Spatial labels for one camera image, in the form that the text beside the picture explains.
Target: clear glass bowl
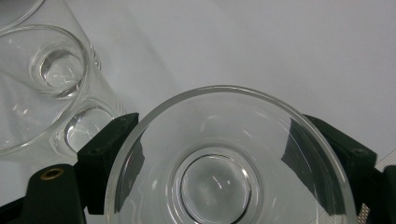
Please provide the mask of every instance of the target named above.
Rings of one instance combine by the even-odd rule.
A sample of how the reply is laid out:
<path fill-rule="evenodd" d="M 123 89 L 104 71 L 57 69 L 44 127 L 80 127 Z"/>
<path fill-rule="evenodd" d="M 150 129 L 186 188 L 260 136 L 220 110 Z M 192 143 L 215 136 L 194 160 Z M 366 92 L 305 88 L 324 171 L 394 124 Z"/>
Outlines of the clear glass bowl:
<path fill-rule="evenodd" d="M 14 27 L 31 16 L 44 0 L 1 0 L 0 31 Z"/>
<path fill-rule="evenodd" d="M 187 91 L 151 111 L 114 162 L 105 213 L 122 224 L 356 223 L 344 171 L 312 123 L 234 86 Z"/>

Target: glass cup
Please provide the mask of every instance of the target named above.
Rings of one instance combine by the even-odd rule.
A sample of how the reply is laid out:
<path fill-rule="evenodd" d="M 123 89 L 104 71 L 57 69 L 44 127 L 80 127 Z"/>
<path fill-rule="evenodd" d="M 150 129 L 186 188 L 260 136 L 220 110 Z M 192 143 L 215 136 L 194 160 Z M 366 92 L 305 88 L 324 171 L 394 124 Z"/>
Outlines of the glass cup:
<path fill-rule="evenodd" d="M 99 56 L 64 0 L 0 1 L 0 31 L 31 24 L 54 25 L 72 33 L 90 51 L 90 56 L 100 69 Z"/>
<path fill-rule="evenodd" d="M 0 33 L 0 160 L 75 162 L 77 151 L 125 114 L 85 47 L 50 25 Z"/>
<path fill-rule="evenodd" d="M 270 95 L 235 86 L 181 93 L 137 124 L 114 161 L 105 218 L 356 224 L 345 173 L 313 124 Z"/>

